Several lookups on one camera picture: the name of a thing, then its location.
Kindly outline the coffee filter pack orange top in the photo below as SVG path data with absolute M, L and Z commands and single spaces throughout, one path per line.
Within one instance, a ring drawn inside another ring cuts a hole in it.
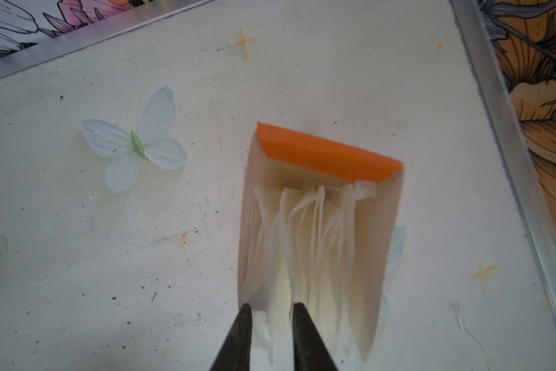
M 403 252 L 404 165 L 309 134 L 259 124 L 245 171 L 238 300 L 252 344 L 273 357 L 303 304 L 329 352 L 366 360 Z

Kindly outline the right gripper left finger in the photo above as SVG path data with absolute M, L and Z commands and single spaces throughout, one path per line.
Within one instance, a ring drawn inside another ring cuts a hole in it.
M 220 348 L 210 371 L 250 371 L 252 310 L 249 303 L 239 313 Z

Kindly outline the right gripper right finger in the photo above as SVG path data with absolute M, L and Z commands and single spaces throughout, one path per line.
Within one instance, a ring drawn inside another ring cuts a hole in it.
M 295 371 L 338 371 L 304 303 L 293 305 Z

